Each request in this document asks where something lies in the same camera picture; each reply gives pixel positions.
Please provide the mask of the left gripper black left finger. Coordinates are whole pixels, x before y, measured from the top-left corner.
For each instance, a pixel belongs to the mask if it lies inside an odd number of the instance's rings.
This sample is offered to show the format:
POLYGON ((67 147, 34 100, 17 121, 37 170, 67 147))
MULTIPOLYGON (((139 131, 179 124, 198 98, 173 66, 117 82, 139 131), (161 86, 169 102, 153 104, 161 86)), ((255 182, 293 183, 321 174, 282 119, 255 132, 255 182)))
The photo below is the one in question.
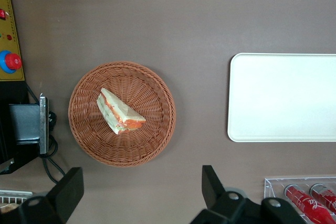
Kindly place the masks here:
POLYGON ((47 194, 21 204, 17 208, 18 222, 67 223, 83 195, 83 170, 73 167, 47 194))

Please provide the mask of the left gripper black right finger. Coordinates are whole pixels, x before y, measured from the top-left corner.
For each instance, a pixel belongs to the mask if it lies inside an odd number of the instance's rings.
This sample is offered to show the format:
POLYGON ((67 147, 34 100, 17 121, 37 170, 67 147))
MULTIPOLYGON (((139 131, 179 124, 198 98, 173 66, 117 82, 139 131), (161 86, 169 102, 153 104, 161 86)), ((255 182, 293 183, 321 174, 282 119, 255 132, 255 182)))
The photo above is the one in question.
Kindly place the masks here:
POLYGON ((305 223, 283 199, 265 198, 257 204, 226 190, 211 165, 202 166, 202 195, 206 208, 191 223, 305 223))

